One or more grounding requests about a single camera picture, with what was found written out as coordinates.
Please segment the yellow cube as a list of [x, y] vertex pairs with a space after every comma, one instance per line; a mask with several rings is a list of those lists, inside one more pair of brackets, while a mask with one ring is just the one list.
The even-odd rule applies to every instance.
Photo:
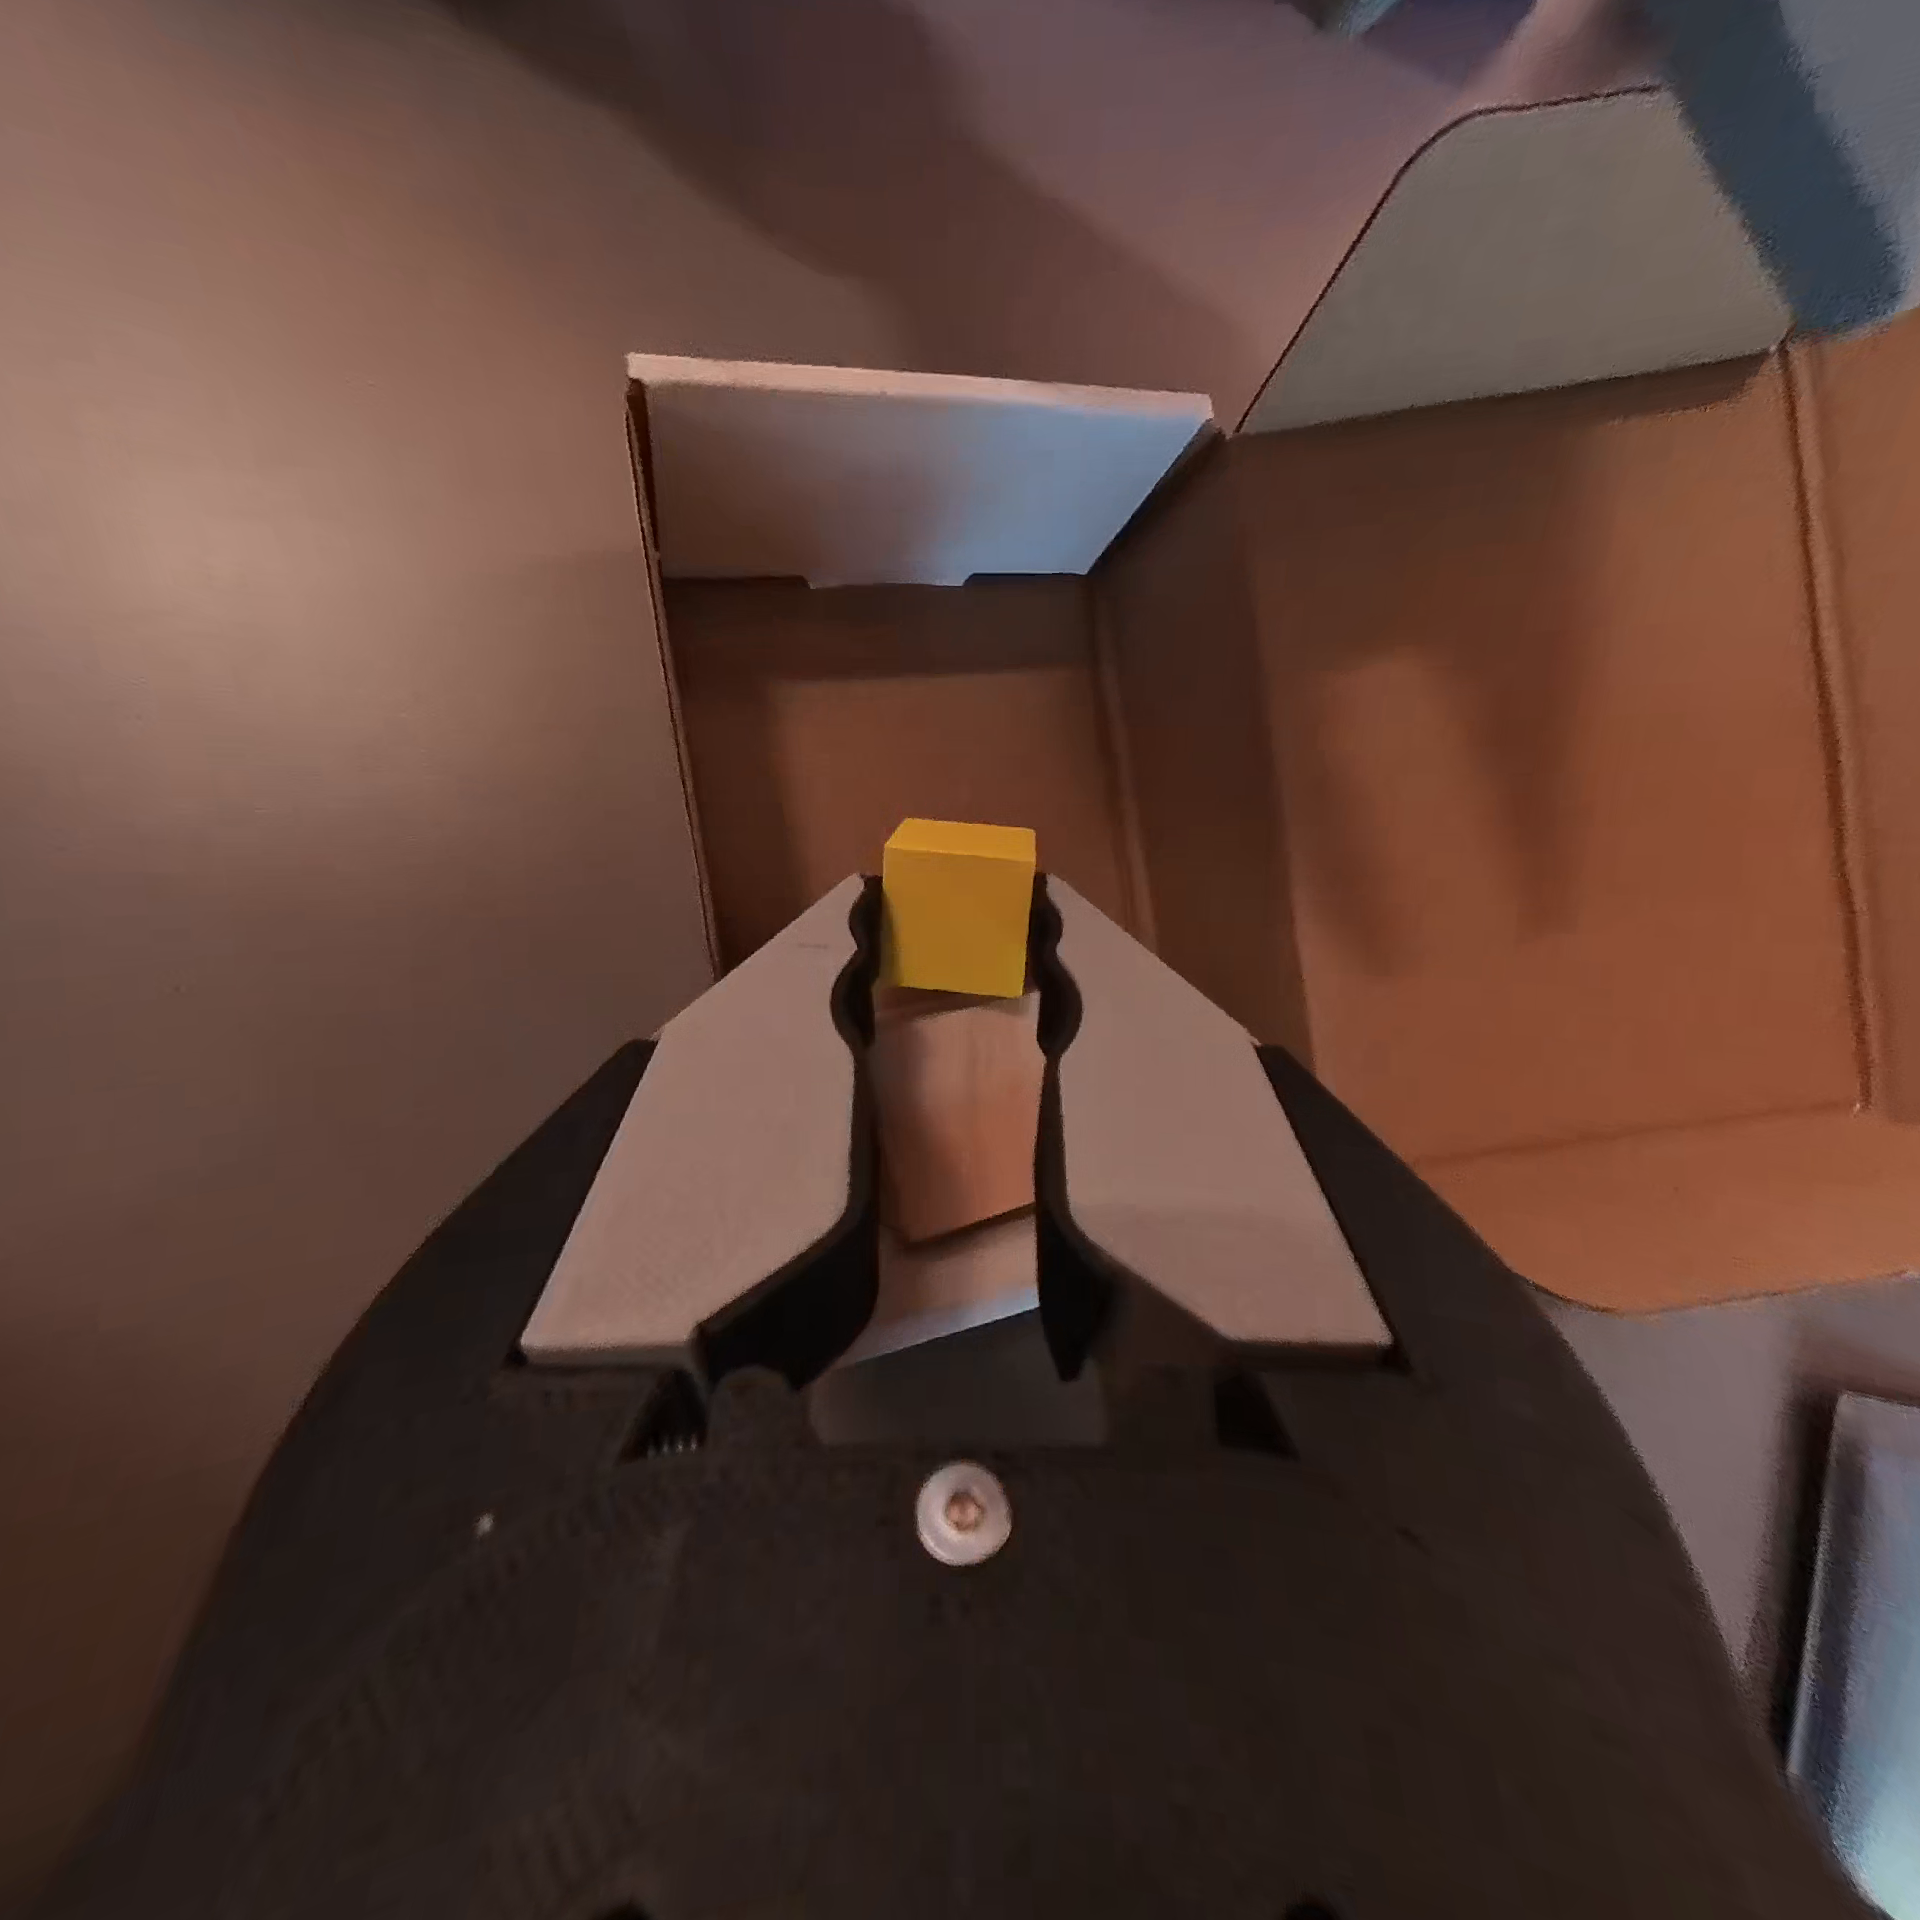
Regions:
[[1041, 841], [1032, 827], [906, 818], [880, 852], [880, 975], [906, 991], [1020, 998]]

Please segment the grey metal tray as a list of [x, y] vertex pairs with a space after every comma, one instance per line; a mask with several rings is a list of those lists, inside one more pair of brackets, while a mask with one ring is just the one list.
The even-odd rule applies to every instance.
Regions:
[[1918, 1406], [1840, 1395], [1787, 1773], [1873, 1907], [1918, 1916]]

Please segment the white cardboard mailer box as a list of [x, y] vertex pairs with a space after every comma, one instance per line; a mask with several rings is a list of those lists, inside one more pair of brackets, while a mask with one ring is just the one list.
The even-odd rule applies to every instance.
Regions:
[[1423, 143], [1203, 394], [628, 358], [710, 966], [906, 813], [1041, 867], [1607, 1311], [1916, 1270], [1802, 366], [1674, 103]]

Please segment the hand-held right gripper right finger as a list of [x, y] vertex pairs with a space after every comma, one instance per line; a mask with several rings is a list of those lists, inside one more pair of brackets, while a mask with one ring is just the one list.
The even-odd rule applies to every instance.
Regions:
[[1060, 1377], [1171, 1319], [1204, 1354], [1377, 1361], [1392, 1333], [1257, 1039], [1046, 876], [1041, 1322]]

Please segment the plain wooden cube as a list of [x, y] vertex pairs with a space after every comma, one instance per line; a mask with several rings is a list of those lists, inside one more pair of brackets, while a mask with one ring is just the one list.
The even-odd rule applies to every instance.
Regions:
[[883, 989], [870, 1053], [880, 1219], [930, 1243], [1036, 1205], [1041, 995]]

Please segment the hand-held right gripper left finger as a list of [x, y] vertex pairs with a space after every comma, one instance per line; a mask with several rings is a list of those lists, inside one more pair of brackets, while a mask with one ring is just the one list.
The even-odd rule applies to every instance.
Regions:
[[878, 892], [839, 881], [656, 1036], [523, 1326], [542, 1366], [808, 1386], [878, 1301]]

